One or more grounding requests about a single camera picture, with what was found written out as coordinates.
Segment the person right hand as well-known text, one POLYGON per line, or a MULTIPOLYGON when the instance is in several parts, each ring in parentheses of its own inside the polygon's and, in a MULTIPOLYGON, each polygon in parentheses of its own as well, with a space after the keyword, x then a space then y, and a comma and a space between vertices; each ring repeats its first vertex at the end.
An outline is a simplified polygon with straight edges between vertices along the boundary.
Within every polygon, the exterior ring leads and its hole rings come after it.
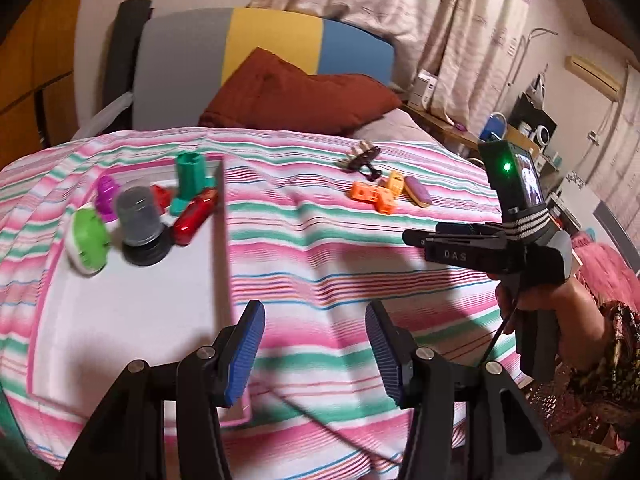
POLYGON ((553 311, 560 328, 560 357, 575 370, 586 372, 597 365, 613 337, 611 322, 577 278, 559 286, 541 285, 521 292, 518 304, 503 284, 496 287, 495 296, 503 320, 514 308, 553 311))

